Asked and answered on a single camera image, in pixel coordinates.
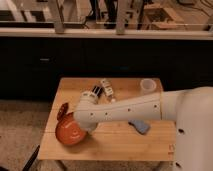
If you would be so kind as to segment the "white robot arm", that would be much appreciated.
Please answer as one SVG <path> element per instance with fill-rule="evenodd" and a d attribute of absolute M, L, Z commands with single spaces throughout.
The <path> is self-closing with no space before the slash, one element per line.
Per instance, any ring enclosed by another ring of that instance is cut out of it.
<path fill-rule="evenodd" d="M 156 92 L 108 104 L 99 104 L 85 92 L 74 118 L 88 132 L 101 122 L 174 121 L 173 171 L 213 171 L 213 87 Z"/>

